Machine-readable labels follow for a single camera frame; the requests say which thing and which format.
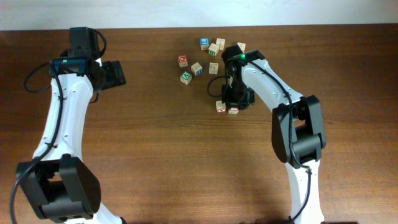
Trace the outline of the red number wooden block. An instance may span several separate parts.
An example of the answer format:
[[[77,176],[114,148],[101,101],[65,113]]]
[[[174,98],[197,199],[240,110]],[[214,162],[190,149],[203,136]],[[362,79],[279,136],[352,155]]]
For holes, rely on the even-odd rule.
[[[239,113],[239,108],[237,108],[237,107],[231,107],[231,108],[228,110],[228,113],[229,113],[229,114],[238,114],[238,113]]]

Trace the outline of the red side wooden block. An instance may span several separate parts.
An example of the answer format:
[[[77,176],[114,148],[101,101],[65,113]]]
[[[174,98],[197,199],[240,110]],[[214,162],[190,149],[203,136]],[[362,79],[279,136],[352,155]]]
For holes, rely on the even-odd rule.
[[[226,111],[226,104],[223,103],[221,100],[216,101],[215,105],[216,105],[216,111],[218,113],[224,113]]]

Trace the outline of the plain animal wooden block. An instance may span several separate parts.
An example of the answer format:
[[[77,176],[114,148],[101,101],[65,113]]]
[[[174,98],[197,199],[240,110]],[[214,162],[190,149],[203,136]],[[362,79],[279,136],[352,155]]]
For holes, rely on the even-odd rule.
[[[218,63],[210,62],[209,64],[209,74],[218,74]]]

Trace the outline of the blue side wooden block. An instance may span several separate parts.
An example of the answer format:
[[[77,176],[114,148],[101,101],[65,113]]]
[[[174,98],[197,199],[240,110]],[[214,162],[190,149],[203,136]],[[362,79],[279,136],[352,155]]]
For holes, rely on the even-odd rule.
[[[198,62],[196,62],[191,66],[191,71],[197,77],[203,73],[203,67]]]

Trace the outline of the green top wooden block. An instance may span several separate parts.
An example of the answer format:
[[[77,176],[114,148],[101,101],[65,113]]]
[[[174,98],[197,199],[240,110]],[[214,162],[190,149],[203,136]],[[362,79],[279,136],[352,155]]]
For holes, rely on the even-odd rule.
[[[180,76],[180,81],[188,85],[192,80],[192,74],[189,72],[183,72]]]

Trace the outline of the red top wooden block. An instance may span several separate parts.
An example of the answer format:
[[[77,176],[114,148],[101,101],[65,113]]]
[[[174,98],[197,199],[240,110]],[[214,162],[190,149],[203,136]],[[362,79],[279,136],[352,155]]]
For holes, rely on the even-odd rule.
[[[188,60],[187,60],[186,55],[179,55],[177,57],[177,59],[178,59],[179,67],[187,67],[188,66]]]

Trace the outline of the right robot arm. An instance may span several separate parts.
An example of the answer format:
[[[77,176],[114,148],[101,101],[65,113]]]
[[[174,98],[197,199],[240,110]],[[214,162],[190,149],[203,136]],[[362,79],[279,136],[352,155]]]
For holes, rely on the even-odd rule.
[[[230,79],[221,89],[226,107],[245,110],[258,96],[272,113],[272,148],[285,165],[290,184],[289,223],[324,223],[318,169],[326,134],[319,99],[289,87],[258,50],[244,53],[232,45],[221,58]]]

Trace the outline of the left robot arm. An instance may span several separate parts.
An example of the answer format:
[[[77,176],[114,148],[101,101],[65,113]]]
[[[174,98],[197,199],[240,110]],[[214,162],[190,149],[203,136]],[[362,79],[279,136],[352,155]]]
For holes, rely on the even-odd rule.
[[[15,196],[21,188],[34,213],[54,223],[125,223],[101,201],[100,182],[84,164],[82,137],[87,107],[100,92],[126,84],[120,62],[102,62],[103,34],[88,27],[70,29],[70,48],[49,67],[51,101],[42,138],[31,161],[20,162],[9,200],[16,223]]]

